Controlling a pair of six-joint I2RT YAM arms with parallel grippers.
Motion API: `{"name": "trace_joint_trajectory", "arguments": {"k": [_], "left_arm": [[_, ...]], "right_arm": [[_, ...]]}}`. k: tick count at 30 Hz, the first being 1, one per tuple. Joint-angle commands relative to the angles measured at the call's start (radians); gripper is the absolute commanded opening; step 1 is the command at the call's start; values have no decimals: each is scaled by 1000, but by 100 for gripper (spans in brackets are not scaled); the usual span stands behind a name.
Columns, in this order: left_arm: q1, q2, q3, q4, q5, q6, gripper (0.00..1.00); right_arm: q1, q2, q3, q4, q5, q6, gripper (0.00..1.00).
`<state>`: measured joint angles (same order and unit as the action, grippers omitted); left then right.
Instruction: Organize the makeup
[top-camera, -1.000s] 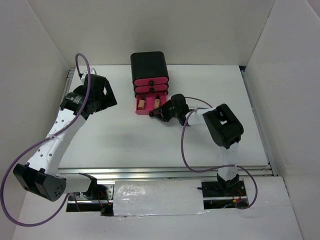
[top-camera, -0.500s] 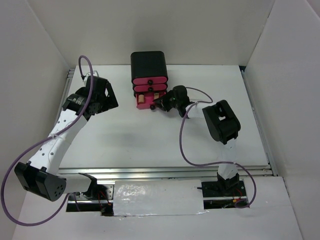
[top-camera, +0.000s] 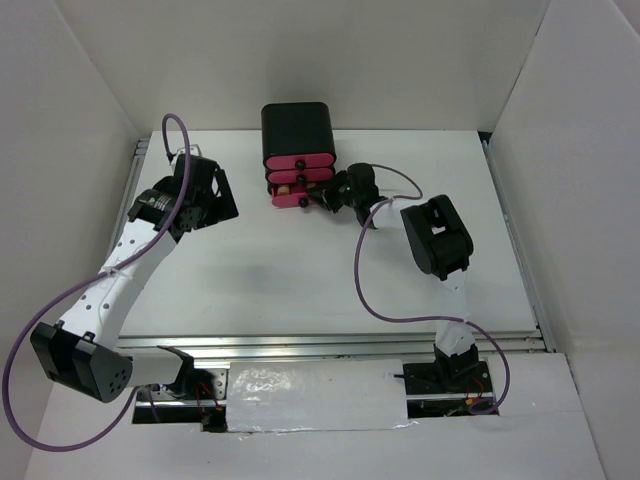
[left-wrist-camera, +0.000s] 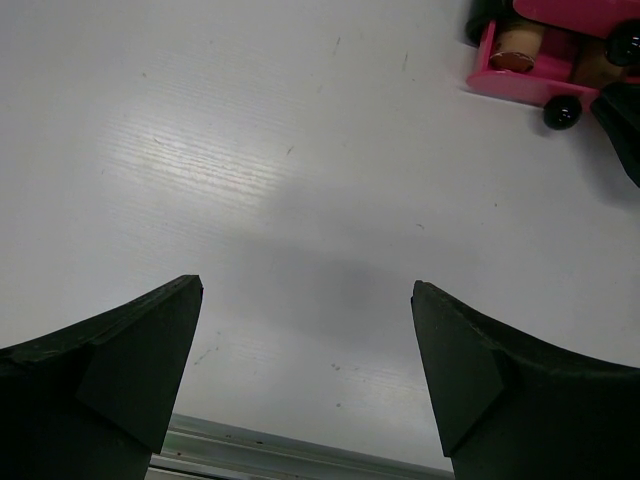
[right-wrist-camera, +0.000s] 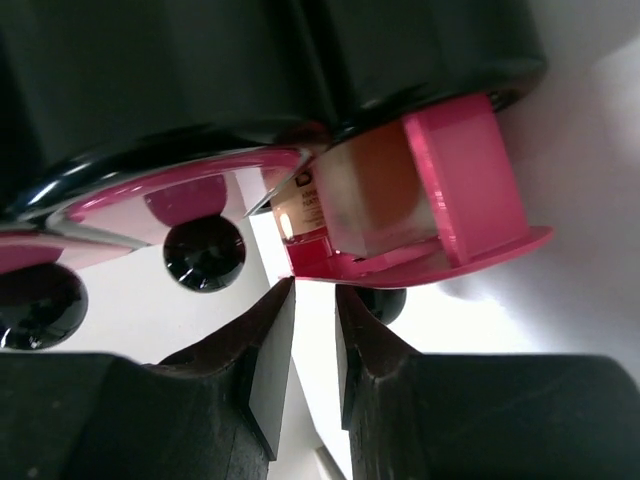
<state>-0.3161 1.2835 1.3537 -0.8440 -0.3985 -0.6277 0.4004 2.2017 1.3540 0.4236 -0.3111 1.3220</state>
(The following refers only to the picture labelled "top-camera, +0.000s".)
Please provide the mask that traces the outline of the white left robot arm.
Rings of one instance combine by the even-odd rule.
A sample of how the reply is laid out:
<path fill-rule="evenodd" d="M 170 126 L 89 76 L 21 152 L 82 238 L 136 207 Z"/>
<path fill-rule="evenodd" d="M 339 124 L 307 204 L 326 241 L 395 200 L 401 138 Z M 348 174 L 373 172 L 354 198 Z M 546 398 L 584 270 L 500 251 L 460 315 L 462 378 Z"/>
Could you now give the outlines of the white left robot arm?
<path fill-rule="evenodd" d="M 175 347 L 133 355 L 116 349 L 131 308 L 181 238 L 238 215 L 225 171 L 198 146 L 179 149 L 171 168 L 135 199 L 100 279 L 55 324 L 40 322 L 30 335 L 49 379 L 102 403 L 136 384 L 160 384 L 182 399 L 211 377 Z"/>

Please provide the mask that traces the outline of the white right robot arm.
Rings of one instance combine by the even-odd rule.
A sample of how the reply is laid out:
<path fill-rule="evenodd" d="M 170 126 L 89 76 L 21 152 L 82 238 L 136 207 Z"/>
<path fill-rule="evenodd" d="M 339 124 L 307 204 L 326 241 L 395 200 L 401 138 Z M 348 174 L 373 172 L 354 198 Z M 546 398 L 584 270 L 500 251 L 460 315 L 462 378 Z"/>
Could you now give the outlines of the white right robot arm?
<path fill-rule="evenodd" d="M 475 374 L 479 353 L 472 326 L 461 314 L 392 318 L 377 313 L 366 301 L 360 281 L 360 257 L 366 233 L 371 229 L 402 228 L 418 269 L 438 279 L 449 299 L 463 302 L 465 274 L 474 252 L 471 236 L 450 198 L 444 194 L 428 201 L 423 192 L 385 197 L 376 185 L 374 170 L 384 166 L 356 163 L 331 180 L 308 190 L 312 202 L 336 213 L 351 208 L 361 226 L 354 255 L 354 283 L 365 310 L 379 320 L 405 324 L 436 323 L 435 379 L 446 391 L 457 391 Z"/>

